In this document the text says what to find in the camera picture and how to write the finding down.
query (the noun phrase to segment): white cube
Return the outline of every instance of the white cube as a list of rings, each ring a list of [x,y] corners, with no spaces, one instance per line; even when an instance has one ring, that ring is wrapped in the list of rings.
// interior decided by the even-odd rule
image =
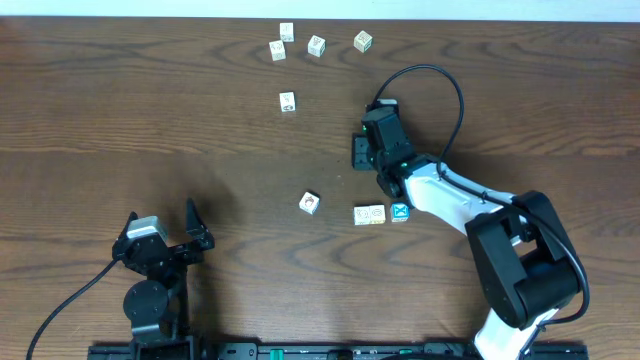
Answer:
[[[280,40],[293,42],[293,23],[280,23]]]
[[[353,208],[353,223],[355,225],[371,224],[371,215],[369,214],[369,206],[357,206]]]
[[[384,205],[369,206],[369,218],[372,224],[384,224],[387,221]]]
[[[313,215],[318,208],[318,204],[320,204],[320,198],[310,192],[306,192],[304,193],[302,200],[300,200],[300,209]]]
[[[270,42],[269,49],[271,49],[271,57],[273,58],[273,61],[284,60],[287,58],[287,55],[284,52],[284,43],[282,40]]]
[[[280,108],[282,112],[296,111],[296,99],[292,92],[280,93]]]
[[[353,46],[362,53],[367,51],[367,49],[371,47],[371,44],[373,44],[373,38],[364,30],[360,31],[360,33],[356,35],[355,39],[353,39]]]
[[[309,54],[320,57],[324,52],[325,41],[323,38],[319,36],[313,35],[311,40],[309,40],[308,51]]]

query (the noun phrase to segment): white casing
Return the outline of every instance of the white casing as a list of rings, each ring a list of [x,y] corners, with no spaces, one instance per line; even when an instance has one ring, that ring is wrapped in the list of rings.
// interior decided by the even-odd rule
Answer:
[[[483,359],[517,360],[520,357],[520,351],[529,342],[536,326],[543,320],[551,319],[557,312],[558,309],[551,309],[538,316],[533,325],[520,330],[505,324],[492,309],[484,326],[473,339],[473,344]]]
[[[485,192],[491,197],[511,203],[513,194],[498,192],[476,184],[442,164],[442,171],[447,176],[466,187],[478,192]],[[436,163],[427,164],[413,172],[405,180],[405,189],[411,204],[420,211],[425,211],[442,219],[463,234],[467,234],[464,224],[482,213],[492,213],[502,208],[477,196],[462,191],[440,179],[436,171]]]

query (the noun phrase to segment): black bracket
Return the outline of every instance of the black bracket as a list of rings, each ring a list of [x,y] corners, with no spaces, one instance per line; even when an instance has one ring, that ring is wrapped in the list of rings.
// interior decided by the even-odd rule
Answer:
[[[513,204],[544,220],[575,254],[549,199],[529,192]],[[465,225],[484,295],[509,326],[524,329],[549,309],[568,304],[580,291],[578,277],[566,255],[544,229],[522,224],[517,214],[503,208],[480,214]],[[522,258],[511,239],[536,241],[537,248]]]

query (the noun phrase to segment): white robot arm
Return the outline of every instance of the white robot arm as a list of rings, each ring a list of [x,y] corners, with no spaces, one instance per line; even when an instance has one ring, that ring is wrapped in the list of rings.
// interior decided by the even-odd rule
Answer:
[[[486,360],[521,358],[540,327],[553,323],[577,293],[588,291],[551,202],[539,192],[515,196],[491,190],[455,174],[441,159],[417,155],[401,127],[397,102],[374,105],[362,118],[363,134],[354,135],[354,169],[376,170],[378,184],[391,198],[468,237],[492,308],[473,345]],[[523,241],[535,241],[537,248],[518,257],[513,246]]]

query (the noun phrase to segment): printed symbol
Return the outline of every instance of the printed symbol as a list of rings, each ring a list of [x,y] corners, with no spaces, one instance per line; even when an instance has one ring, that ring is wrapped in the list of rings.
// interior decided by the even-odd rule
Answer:
[[[401,216],[408,216],[408,215],[409,215],[409,208],[407,206],[398,205],[393,207],[393,216],[401,217]]]
[[[356,215],[359,218],[368,218],[369,217],[369,212],[367,210],[357,209],[356,210]]]
[[[311,208],[313,207],[313,203],[315,202],[315,200],[313,200],[313,198],[311,196],[307,197],[306,199],[304,199],[304,206]]]

